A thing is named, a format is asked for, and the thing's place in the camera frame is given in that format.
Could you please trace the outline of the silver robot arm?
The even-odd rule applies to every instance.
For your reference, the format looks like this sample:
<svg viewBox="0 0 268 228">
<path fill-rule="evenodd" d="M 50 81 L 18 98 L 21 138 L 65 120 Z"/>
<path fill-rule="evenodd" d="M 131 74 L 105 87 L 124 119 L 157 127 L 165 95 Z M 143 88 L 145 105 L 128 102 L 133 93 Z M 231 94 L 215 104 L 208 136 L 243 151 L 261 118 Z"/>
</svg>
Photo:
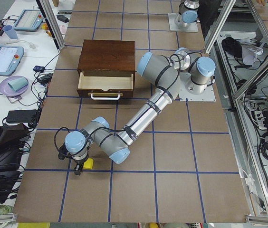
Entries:
<svg viewBox="0 0 268 228">
<path fill-rule="evenodd" d="M 73 160 L 76 163 L 74 173 L 80 175 L 88 159 L 89 147 L 95 143 L 114 163 L 121 164 L 130 154 L 130 145 L 179 95 L 181 71 L 187 70 L 191 75 L 188 92 L 198 95 L 194 87 L 206 88 L 215 69 L 210 57 L 192 58 L 185 48 L 178 49 L 170 57 L 146 52 L 138 64 L 137 73 L 156 87 L 154 95 L 121 130 L 110 129 L 107 120 L 99 116 L 81 130 L 68 133 L 63 145 L 56 148 L 58 158 Z"/>
<path fill-rule="evenodd" d="M 186 27 L 197 21 L 199 0 L 181 0 L 179 4 L 178 14 L 175 18 L 177 26 Z"/>
</svg>

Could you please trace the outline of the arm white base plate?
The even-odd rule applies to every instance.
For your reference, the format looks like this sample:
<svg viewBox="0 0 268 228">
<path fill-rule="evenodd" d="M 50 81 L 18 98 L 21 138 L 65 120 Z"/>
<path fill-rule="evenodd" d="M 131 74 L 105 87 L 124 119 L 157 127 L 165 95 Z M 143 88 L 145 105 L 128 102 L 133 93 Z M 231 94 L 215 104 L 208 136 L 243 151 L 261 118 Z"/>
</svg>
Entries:
<svg viewBox="0 0 268 228">
<path fill-rule="evenodd" d="M 213 86 L 208 86 L 211 80 L 205 85 L 197 85 L 192 82 L 190 73 L 180 73 L 181 85 L 179 90 L 179 99 L 181 101 L 193 102 L 215 102 Z"/>
<path fill-rule="evenodd" d="M 170 31 L 176 32 L 198 32 L 198 16 L 195 11 L 186 11 L 183 14 L 168 14 Z"/>
</svg>

